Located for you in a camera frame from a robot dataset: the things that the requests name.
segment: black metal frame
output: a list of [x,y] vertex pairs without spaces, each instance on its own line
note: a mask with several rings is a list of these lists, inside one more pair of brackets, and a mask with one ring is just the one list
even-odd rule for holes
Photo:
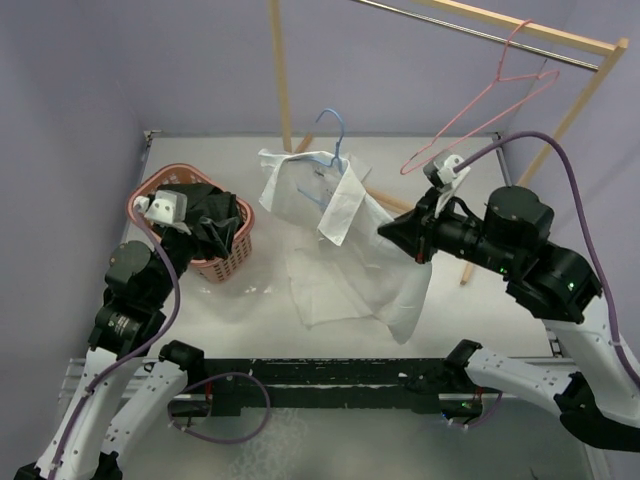
[[[433,414],[442,411],[441,394],[472,395],[476,389],[468,379],[452,377],[440,358],[205,359],[200,372],[190,372],[189,383],[225,372],[242,372],[260,380],[273,408],[401,409]],[[264,407],[260,389],[244,378],[213,382],[213,391],[213,416],[237,416],[243,408]],[[175,414],[194,412],[178,407]]]

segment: plastic basket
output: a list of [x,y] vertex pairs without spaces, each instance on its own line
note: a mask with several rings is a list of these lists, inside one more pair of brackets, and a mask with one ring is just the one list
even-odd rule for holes
[[[127,202],[127,214],[131,220],[133,217],[133,201],[139,195],[154,193],[160,185],[185,183],[208,183],[222,190],[220,185],[214,183],[204,173],[191,165],[174,163],[158,170],[131,194]],[[251,229],[255,222],[255,216],[251,206],[244,200],[236,197],[240,213],[244,219],[243,226],[236,232],[233,241],[231,255],[226,260],[216,258],[214,260],[193,260],[191,266],[208,281],[222,283],[244,263],[251,254]]]

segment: wooden drying rack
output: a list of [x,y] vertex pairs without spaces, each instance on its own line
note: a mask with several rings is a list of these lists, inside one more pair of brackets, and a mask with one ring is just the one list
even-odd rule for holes
[[[481,38],[488,38],[489,40],[495,41],[497,37],[493,37],[487,34],[483,34],[481,32],[476,32],[470,29],[466,29],[460,27],[458,25],[448,24],[446,22],[441,22],[436,19],[432,19],[429,17],[425,17],[423,15],[416,14],[414,12],[408,12],[406,10],[400,10],[395,7],[391,7],[386,4],[381,4],[377,2],[373,2],[370,0],[350,0],[356,3],[360,3],[363,5],[368,5],[371,7],[375,7],[378,9],[390,11],[395,14],[404,15],[407,17],[416,18],[418,20],[422,20],[428,23],[434,23],[436,25],[441,25],[446,28],[463,31],[464,33],[475,35]],[[412,0],[414,3],[419,3],[422,5],[426,5],[429,7],[437,8],[439,10],[453,13],[456,15],[460,15],[462,17],[471,18],[473,20],[478,20],[480,22],[489,24],[489,25],[497,25],[499,27],[506,28],[508,30],[513,30],[517,26],[519,26],[523,20],[509,17],[507,15],[502,15],[500,13],[492,12],[489,10],[484,10],[482,8],[473,7],[470,5],[466,5],[464,3],[455,2],[452,0]],[[285,49],[284,49],[284,39],[282,35],[282,24],[280,21],[280,1],[279,0],[268,0],[269,2],[269,16],[271,19],[271,32],[273,39],[273,57],[274,57],[274,67],[276,73],[276,83],[278,87],[278,99],[280,103],[280,119],[282,124],[282,144],[286,151],[291,152],[291,136],[292,136],[292,128],[291,128],[291,111],[289,107],[289,95],[287,88],[287,70],[286,70],[286,60],[285,60]],[[604,79],[609,75],[609,73],[613,70],[620,57],[624,54],[629,46],[629,40],[627,38],[620,38],[616,44],[610,44],[606,42],[602,42],[599,40],[595,40],[592,38],[583,37],[580,35],[576,35],[573,33],[565,32],[563,30],[558,30],[551,27],[546,27],[544,25],[539,25],[536,23],[529,23],[522,27],[520,30],[523,34],[528,34],[533,37],[541,38],[548,42],[551,42],[555,45],[563,45],[566,47],[571,47],[576,50],[580,50],[583,52],[599,55],[603,58],[602,63],[595,67],[589,65],[588,68],[590,70],[594,70],[595,73],[589,79],[589,82],[584,87],[584,89],[580,92],[573,105],[569,108],[565,116],[562,118],[558,126],[556,127],[555,132],[553,133],[553,138],[560,141],[560,139],[564,136],[564,134],[569,130],[569,127],[573,124],[575,119],[578,117],[582,109],[589,103],[591,97],[598,90]],[[553,58],[552,53],[545,52],[540,49],[535,49],[533,47],[528,47],[526,45],[520,46],[521,49],[528,50],[534,55],[544,56],[546,58]],[[574,65],[588,65],[584,62],[580,62],[577,60],[569,59],[568,57],[562,57],[560,61],[564,63],[572,63]],[[309,145],[311,144],[313,137],[311,134],[307,134],[300,145],[295,149],[295,152],[301,153],[304,152]],[[531,178],[535,175],[535,173],[540,169],[547,156],[551,152],[551,147],[549,145],[545,145],[535,156],[527,170],[524,172],[522,177],[518,180],[517,185],[528,186]],[[387,195],[378,190],[367,187],[367,192],[373,198],[375,198],[383,207],[396,212],[396,213],[405,213],[411,209],[413,209],[413,205],[394,198],[390,195]],[[464,272],[462,274],[462,278],[460,280],[461,285],[465,285],[469,279],[471,278],[471,274],[473,272],[473,265],[467,263],[465,266]]]

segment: metal rod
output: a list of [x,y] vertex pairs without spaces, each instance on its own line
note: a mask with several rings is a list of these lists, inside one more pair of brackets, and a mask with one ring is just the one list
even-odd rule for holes
[[[424,15],[420,15],[415,12],[410,12],[408,10],[402,10],[400,8],[393,7],[391,5],[387,5],[385,3],[373,2],[371,0],[350,0],[352,2],[361,3],[363,5],[369,5],[370,7],[378,8],[380,10],[384,10],[386,12],[395,13],[397,15],[402,15],[404,17],[415,18],[416,20],[421,20],[423,22],[432,23],[434,25],[439,25],[444,28],[448,28],[449,30],[456,30],[458,32],[462,32],[466,35],[472,35],[474,37],[484,38],[485,40],[490,40],[495,43],[504,43],[507,41],[506,38],[496,37],[495,35],[490,35],[488,33],[479,32],[477,30],[472,30],[470,28],[462,27],[460,25],[456,25],[455,23],[449,23],[442,20],[438,20],[436,18],[427,17]],[[533,53],[534,55],[538,55],[541,57],[549,58],[551,60],[555,60],[560,63],[565,63],[567,65],[573,65],[574,67],[584,68],[585,70],[590,70],[592,72],[598,71],[598,66],[593,65],[592,63],[583,62],[582,60],[576,60],[575,58],[566,57],[564,55],[559,55],[557,53],[549,52],[547,50],[543,50],[541,48],[532,47],[530,45],[525,45],[518,42],[509,43],[510,47],[516,48],[518,50],[524,50],[525,52]]]

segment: white table surface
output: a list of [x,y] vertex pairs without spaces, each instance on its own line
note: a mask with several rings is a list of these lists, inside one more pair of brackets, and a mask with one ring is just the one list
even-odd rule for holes
[[[237,438],[264,411],[210,418],[195,429]],[[591,480],[583,445],[542,409],[509,400],[467,433],[440,415],[402,410],[275,410],[250,442],[192,438],[158,418],[125,480]]]
[[[373,166],[366,184],[415,203],[428,188],[420,170],[399,174],[400,165],[428,138],[345,138],[342,152],[350,152]],[[442,146],[447,139],[442,139]],[[454,149],[468,156],[491,142],[473,138]],[[333,150],[334,138],[316,138],[312,150]],[[416,331],[405,345],[397,345],[382,323],[371,319],[338,321],[311,330],[300,323],[291,298],[284,257],[279,248],[287,225],[273,218],[258,203],[265,184],[257,152],[278,150],[276,137],[156,138],[143,178],[171,163],[188,163],[253,207],[253,253],[224,284],[210,284],[188,271],[181,279],[182,308],[178,320],[150,353],[179,339],[213,358],[393,358],[442,357],[463,338],[517,357],[551,355],[542,323],[509,297],[498,275],[476,269],[471,282],[459,286],[464,263],[437,254],[425,307]],[[458,195],[483,216],[493,189],[504,184],[498,157],[487,155],[472,168]],[[127,228],[126,240],[144,239]],[[165,312],[172,307],[172,297]]]

